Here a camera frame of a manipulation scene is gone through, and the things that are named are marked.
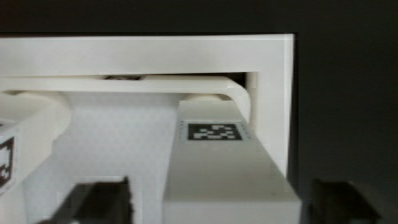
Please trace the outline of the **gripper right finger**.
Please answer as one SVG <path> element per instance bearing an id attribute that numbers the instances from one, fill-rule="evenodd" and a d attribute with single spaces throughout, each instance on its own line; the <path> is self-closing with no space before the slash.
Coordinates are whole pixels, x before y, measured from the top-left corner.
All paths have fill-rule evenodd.
<path id="1" fill-rule="evenodd" d="M 347 182 L 312 180 L 308 224 L 378 224 L 381 216 Z"/>

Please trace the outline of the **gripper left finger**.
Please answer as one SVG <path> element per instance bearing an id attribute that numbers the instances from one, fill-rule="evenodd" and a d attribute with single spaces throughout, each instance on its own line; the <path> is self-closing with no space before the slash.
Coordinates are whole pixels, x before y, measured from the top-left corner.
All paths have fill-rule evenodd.
<path id="1" fill-rule="evenodd" d="M 131 224 L 129 181 L 79 183 L 36 224 Z"/>

